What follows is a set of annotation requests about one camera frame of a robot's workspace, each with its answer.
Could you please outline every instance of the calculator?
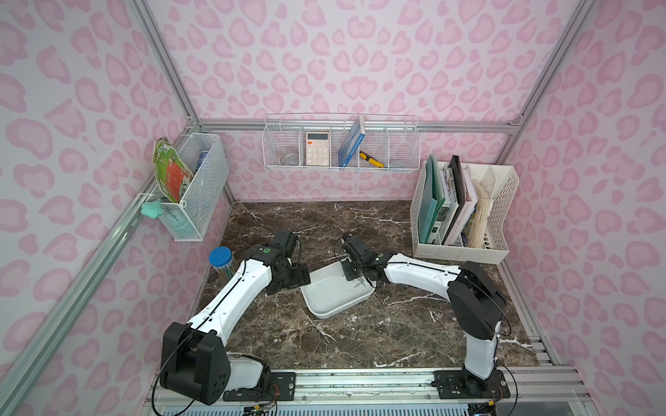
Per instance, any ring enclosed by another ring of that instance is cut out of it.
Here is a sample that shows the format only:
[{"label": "calculator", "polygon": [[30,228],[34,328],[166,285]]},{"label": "calculator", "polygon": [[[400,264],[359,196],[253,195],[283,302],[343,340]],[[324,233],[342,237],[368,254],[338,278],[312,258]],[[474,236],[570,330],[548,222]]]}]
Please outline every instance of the calculator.
[{"label": "calculator", "polygon": [[330,135],[328,132],[307,132],[305,165],[330,166]]}]

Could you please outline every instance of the pink wall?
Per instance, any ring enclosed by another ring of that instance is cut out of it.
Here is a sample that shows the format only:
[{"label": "pink wall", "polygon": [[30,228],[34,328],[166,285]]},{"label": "pink wall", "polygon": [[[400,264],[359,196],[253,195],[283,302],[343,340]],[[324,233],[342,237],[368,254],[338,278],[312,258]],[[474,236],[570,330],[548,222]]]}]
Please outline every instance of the pink wall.
[{"label": "pink wall", "polygon": [[510,120],[574,0],[150,0],[203,118]]},{"label": "pink wall", "polygon": [[0,5],[0,379],[184,127],[121,0]]},{"label": "pink wall", "polygon": [[17,416],[132,415],[159,368],[162,335],[190,317],[230,213],[220,199],[203,242],[145,218]]},{"label": "pink wall", "polygon": [[509,264],[602,415],[666,407],[665,21],[604,1],[512,158]]},{"label": "pink wall", "polygon": [[[418,179],[413,173],[320,170],[269,170],[263,165],[261,132],[220,132],[229,161],[227,184],[236,200],[411,200]],[[464,162],[491,163],[505,134],[422,133],[421,159],[460,155]]]}]

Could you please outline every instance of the wire basket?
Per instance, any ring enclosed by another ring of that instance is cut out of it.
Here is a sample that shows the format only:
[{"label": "wire basket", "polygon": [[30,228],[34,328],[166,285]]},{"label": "wire basket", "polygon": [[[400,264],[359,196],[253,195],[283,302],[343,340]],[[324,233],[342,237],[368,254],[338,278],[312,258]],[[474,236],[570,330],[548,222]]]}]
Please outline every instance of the wire basket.
[{"label": "wire basket", "polygon": [[229,165],[217,134],[190,134],[178,155],[194,172],[201,152],[208,152],[208,155],[180,202],[162,203],[165,212],[159,216],[160,221],[176,241],[203,241],[229,176]]},{"label": "wire basket", "polygon": [[[377,116],[363,114],[366,136],[363,150],[384,167],[378,168],[355,154],[346,167],[340,167],[338,151],[344,144],[357,114],[268,114],[262,135],[264,164],[269,169],[319,170],[390,170],[411,172],[419,169],[421,139],[414,116]],[[329,166],[307,166],[305,161],[306,133],[327,132],[330,135]],[[283,164],[285,154],[297,154],[298,165]]]}]

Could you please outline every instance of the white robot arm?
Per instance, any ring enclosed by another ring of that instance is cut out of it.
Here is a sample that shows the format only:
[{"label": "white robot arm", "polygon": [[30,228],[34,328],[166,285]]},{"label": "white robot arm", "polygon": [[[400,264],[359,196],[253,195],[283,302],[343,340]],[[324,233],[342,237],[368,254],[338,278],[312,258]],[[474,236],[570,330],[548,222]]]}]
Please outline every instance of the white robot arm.
[{"label": "white robot arm", "polygon": [[[358,236],[344,235],[343,261],[347,280],[363,277],[406,284],[447,299],[458,323],[467,332],[467,355],[462,370],[470,395],[481,397],[485,381],[496,376],[496,333],[506,300],[478,264],[445,266],[388,251],[377,253]],[[279,231],[265,246],[248,251],[234,277],[186,325],[173,323],[165,332],[160,383],[192,399],[214,403],[224,391],[250,389],[260,397],[270,387],[270,368],[255,357],[231,357],[224,350],[228,337],[252,300],[266,288],[310,283],[307,266],[293,266],[290,257],[297,237]]]},{"label": "white robot arm", "polygon": [[[459,278],[461,270],[459,266],[423,262],[396,254],[388,260],[384,272],[391,283],[414,286],[442,296],[450,302],[449,284]],[[499,330],[498,321],[492,339],[479,339],[467,333],[465,368],[482,380],[490,377],[495,369],[495,350],[498,343],[496,333]]]}]

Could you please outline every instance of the brown marble surface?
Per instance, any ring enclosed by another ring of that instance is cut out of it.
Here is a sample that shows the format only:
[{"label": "brown marble surface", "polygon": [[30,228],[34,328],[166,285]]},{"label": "brown marble surface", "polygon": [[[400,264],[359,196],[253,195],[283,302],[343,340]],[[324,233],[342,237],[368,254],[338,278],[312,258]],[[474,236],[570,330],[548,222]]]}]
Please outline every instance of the brown marble surface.
[{"label": "brown marble surface", "polygon": [[[264,224],[300,236],[302,261],[310,271],[335,262],[333,244],[343,232],[359,234],[376,250],[411,256],[409,207],[408,201],[239,203],[220,245],[241,259],[249,247],[272,236],[262,228],[244,227]],[[338,253],[342,253],[339,243]],[[507,293],[498,269],[492,265],[484,269]],[[224,283],[211,272],[199,309]],[[506,365],[538,365],[511,301],[506,314],[513,334],[500,339],[497,356]],[[261,293],[241,317],[226,349],[262,357],[273,368],[457,367],[466,350],[465,333],[448,302],[396,284],[379,284],[370,299],[328,319],[310,313],[300,289],[273,296]]]}]

